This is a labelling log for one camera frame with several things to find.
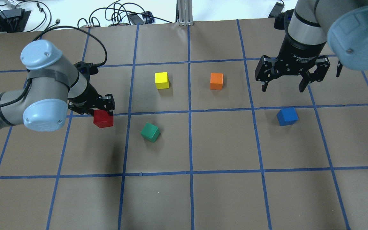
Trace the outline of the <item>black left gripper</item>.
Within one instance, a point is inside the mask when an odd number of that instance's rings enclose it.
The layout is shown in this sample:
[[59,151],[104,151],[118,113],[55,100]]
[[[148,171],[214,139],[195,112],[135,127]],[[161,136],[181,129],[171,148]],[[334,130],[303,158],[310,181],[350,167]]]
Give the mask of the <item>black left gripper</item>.
[[103,110],[109,115],[113,115],[115,109],[113,95],[106,94],[102,96],[91,84],[87,84],[81,95],[69,98],[68,101],[68,108],[81,115],[93,115],[95,109]]

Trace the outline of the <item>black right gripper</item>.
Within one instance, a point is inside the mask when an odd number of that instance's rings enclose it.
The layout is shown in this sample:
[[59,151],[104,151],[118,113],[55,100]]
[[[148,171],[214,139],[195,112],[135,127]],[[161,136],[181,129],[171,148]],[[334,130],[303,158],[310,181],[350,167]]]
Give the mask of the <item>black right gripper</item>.
[[300,75],[298,90],[303,93],[308,84],[323,81],[330,67],[326,55],[321,55],[325,42],[308,45],[294,40],[286,34],[276,58],[263,55],[255,70],[255,80],[262,82],[266,92],[269,83],[284,75]]

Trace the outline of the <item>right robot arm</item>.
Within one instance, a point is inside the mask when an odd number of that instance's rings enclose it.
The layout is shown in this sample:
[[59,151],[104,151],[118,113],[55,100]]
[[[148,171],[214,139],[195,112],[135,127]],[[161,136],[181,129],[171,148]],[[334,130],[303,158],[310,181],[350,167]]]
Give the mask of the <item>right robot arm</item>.
[[285,37],[275,58],[263,55],[255,79],[265,92],[269,83],[282,76],[301,76],[302,93],[313,82],[324,80],[330,61],[321,55],[328,45],[343,67],[368,70],[368,0],[299,0],[294,10],[281,13],[274,27]]

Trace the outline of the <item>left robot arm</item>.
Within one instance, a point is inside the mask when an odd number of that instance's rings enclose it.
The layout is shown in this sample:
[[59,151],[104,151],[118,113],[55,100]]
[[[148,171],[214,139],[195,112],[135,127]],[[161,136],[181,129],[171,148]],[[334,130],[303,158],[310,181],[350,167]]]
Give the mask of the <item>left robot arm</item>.
[[23,124],[53,132],[64,126],[68,110],[92,116],[100,128],[113,126],[113,95],[102,96],[90,83],[99,64],[72,64],[47,40],[32,41],[20,58],[27,69],[25,88],[0,93],[0,130]]

